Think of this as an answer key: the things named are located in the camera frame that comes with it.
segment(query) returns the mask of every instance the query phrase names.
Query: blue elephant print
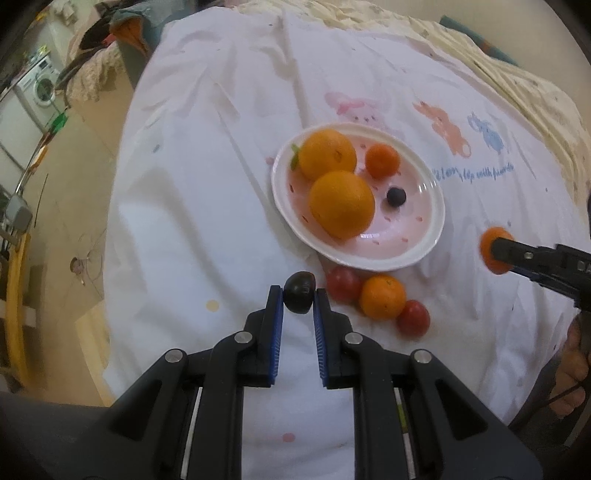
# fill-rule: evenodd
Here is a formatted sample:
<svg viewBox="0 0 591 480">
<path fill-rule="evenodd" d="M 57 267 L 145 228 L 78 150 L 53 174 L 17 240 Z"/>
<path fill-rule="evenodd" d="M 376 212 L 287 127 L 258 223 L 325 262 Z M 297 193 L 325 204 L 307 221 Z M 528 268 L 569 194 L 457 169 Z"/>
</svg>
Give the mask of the blue elephant print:
<svg viewBox="0 0 591 480">
<path fill-rule="evenodd" d="M 501 150 L 505 148 L 505 144 L 501 136 L 492 129 L 490 122 L 480 120 L 474 112 L 468 117 L 468 123 L 477 132 L 481 132 L 484 137 L 484 141 L 488 148 L 492 148 L 499 155 Z"/>
</svg>

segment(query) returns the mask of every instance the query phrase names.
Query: blueberry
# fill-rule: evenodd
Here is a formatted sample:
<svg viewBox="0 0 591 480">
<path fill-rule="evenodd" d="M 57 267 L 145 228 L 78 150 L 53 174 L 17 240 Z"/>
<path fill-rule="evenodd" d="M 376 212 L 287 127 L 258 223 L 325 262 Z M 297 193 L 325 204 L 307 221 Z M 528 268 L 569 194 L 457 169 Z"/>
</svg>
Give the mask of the blueberry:
<svg viewBox="0 0 591 480">
<path fill-rule="evenodd" d="M 392 187 L 388 190 L 386 198 L 388 199 L 388 204 L 391 207 L 400 207 L 404 205 L 404 202 L 406 202 L 406 192 L 403 189 L 399 189 L 398 187 Z"/>
</svg>

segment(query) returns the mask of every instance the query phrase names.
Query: white bedsheet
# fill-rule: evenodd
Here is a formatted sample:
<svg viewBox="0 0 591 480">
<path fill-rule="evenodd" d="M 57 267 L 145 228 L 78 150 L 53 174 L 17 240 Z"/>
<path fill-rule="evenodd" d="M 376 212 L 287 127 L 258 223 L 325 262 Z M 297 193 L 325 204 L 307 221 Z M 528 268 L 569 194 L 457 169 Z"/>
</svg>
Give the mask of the white bedsheet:
<svg viewBox="0 0 591 480">
<path fill-rule="evenodd" d="M 575 311 L 489 273 L 479 237 L 504 225 L 531 245 L 591 249 L 536 130 L 424 43 L 222 8 L 167 31 L 129 110 L 105 261 L 116 395 L 167 349 L 211 348 L 239 330 L 292 273 L 324 283 L 274 207 L 268 157 L 302 128 L 343 119 L 403 138 L 439 177 L 447 216 L 435 249 L 394 273 L 431 312 L 421 341 L 335 310 L 388 349 L 431 350 L 503 421 L 515 416 Z M 311 314 L 286 311 L 277 384 L 245 393 L 244 477 L 352 478 L 352 449 L 351 393 L 322 390 Z"/>
</svg>

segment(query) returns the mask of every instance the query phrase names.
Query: orange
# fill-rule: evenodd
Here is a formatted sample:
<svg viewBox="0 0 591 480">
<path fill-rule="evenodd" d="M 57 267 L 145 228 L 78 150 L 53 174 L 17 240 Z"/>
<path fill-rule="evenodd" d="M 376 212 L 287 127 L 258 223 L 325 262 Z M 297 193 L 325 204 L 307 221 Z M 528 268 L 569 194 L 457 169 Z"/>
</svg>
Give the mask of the orange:
<svg viewBox="0 0 591 480">
<path fill-rule="evenodd" d="M 480 238 L 480 255 L 486 267 L 495 275 L 502 275 L 507 273 L 513 267 L 505 262 L 499 262 L 492 256 L 492 243 L 497 238 L 506 238 L 507 240 L 514 240 L 513 236 L 501 226 L 494 226 L 489 228 L 482 234 Z"/>
<path fill-rule="evenodd" d="M 320 226 L 340 240 L 365 232 L 375 213 L 371 188 L 364 179 L 348 171 L 331 171 L 316 180 L 308 205 Z"/>
<path fill-rule="evenodd" d="M 354 172 L 357 154 L 351 140 L 342 133 L 331 129 L 318 130 L 301 146 L 298 162 L 304 177 L 314 181 L 330 171 Z"/>
<path fill-rule="evenodd" d="M 404 310 L 406 289 L 389 275 L 376 275 L 365 281 L 359 307 L 372 320 L 394 320 Z"/>
<path fill-rule="evenodd" d="M 391 177 L 399 168 L 400 155 L 390 145 L 376 143 L 365 154 L 365 169 L 376 180 Z"/>
</svg>

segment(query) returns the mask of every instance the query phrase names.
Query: washing machine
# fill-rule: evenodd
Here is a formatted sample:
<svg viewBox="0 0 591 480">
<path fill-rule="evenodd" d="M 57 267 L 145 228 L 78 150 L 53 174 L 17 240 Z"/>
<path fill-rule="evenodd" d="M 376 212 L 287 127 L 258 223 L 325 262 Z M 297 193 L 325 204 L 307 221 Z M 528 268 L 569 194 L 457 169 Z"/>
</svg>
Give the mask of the washing machine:
<svg viewBox="0 0 591 480">
<path fill-rule="evenodd" d="M 49 130 L 55 118 L 66 109 L 61 97 L 56 95 L 59 74 L 47 55 L 33 65 L 15 85 L 15 93 L 23 107 L 44 132 Z"/>
</svg>

